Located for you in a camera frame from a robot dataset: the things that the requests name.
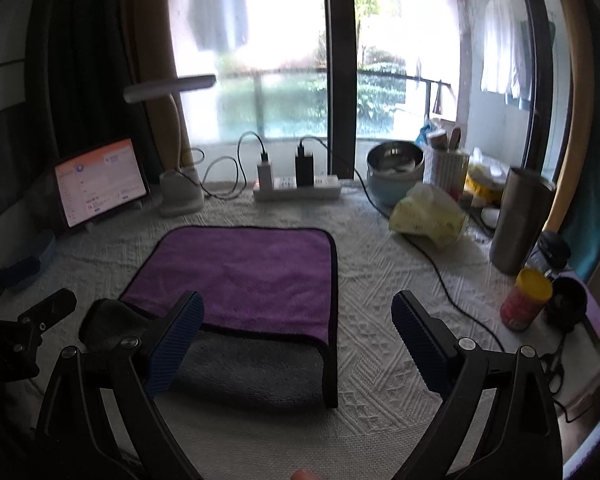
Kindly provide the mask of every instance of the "white tablecloth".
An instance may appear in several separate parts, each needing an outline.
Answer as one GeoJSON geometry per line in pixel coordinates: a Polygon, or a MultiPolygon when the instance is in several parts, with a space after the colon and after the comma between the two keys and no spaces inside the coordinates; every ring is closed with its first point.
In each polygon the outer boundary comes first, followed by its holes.
{"type": "MultiPolygon", "coordinates": [[[[427,311],[442,318],[457,336],[496,349],[492,338],[454,311],[430,266],[421,255],[387,229],[387,222],[354,185],[335,202],[254,203],[250,192],[238,200],[209,200],[201,213],[162,218],[155,201],[58,241],[50,269],[21,294],[5,294],[0,319],[15,320],[25,308],[59,287],[74,291],[76,312],[49,330],[38,351],[44,389],[60,350],[78,344],[77,331],[97,298],[116,298],[168,231],[184,224],[317,227],[333,235],[338,251],[338,396],[340,407],[296,416],[265,416],[218,408],[168,392],[157,398],[169,427],[206,480],[257,478],[280,480],[305,467],[329,479],[390,478],[426,430],[440,398],[430,393],[390,317],[393,295],[410,289],[427,311]]],[[[421,245],[438,263],[456,302],[485,322],[507,351],[521,344],[539,354],[552,352],[559,336],[541,320],[522,335],[500,322],[498,308],[512,279],[488,261],[490,241],[468,229],[453,247],[439,251],[421,245]]],[[[567,340],[566,378],[558,400],[573,404],[600,383],[600,344],[584,327],[567,340]]],[[[456,465],[466,463],[488,416],[485,392],[472,430],[456,465]]],[[[128,437],[106,396],[110,418],[123,447],[128,437]]]]}

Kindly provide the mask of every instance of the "power socket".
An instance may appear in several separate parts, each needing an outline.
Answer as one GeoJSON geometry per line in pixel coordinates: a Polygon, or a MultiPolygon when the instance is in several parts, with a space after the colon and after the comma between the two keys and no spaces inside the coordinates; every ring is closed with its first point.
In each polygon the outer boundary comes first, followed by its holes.
{"type": "Polygon", "coordinates": [[[275,200],[296,200],[296,199],[324,199],[335,200],[340,198],[340,181],[335,175],[317,176],[314,175],[313,186],[296,186],[294,176],[284,176],[273,179],[273,189],[260,189],[260,184],[256,182],[253,186],[253,199],[256,202],[273,202],[275,200]]]}

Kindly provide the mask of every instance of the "brown curtain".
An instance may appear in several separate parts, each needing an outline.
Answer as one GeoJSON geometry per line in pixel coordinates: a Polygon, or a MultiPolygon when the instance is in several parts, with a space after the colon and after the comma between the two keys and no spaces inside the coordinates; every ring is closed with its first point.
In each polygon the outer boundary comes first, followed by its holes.
{"type": "MultiPolygon", "coordinates": [[[[176,65],[171,43],[168,0],[120,0],[122,29],[127,57],[135,82],[175,78],[176,65]]],[[[180,95],[174,95],[178,113],[182,115],[180,95]]],[[[178,130],[178,116],[168,97],[145,103],[155,145],[166,170],[178,162],[177,136],[181,137],[182,163],[191,164],[192,156],[186,125],[178,130]]]]}
{"type": "Polygon", "coordinates": [[[545,229],[558,232],[580,180],[593,118],[593,46],[584,0],[560,0],[569,36],[573,111],[557,192],[545,229]]]}

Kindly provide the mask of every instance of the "yellow lid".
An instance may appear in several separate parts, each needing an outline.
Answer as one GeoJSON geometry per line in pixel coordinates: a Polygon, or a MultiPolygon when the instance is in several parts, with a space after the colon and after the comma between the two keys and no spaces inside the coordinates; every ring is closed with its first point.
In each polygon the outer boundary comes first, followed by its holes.
{"type": "Polygon", "coordinates": [[[554,294],[551,282],[535,269],[525,267],[518,273],[516,287],[534,301],[546,303],[554,294]]]}

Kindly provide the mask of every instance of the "stainless steel tumbler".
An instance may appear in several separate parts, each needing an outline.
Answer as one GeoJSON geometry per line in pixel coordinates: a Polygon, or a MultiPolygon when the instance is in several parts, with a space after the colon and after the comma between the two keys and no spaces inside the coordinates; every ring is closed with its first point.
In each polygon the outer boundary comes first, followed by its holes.
{"type": "Polygon", "coordinates": [[[522,269],[554,203],[555,184],[539,173],[511,168],[502,194],[500,216],[489,259],[501,272],[522,269]]]}

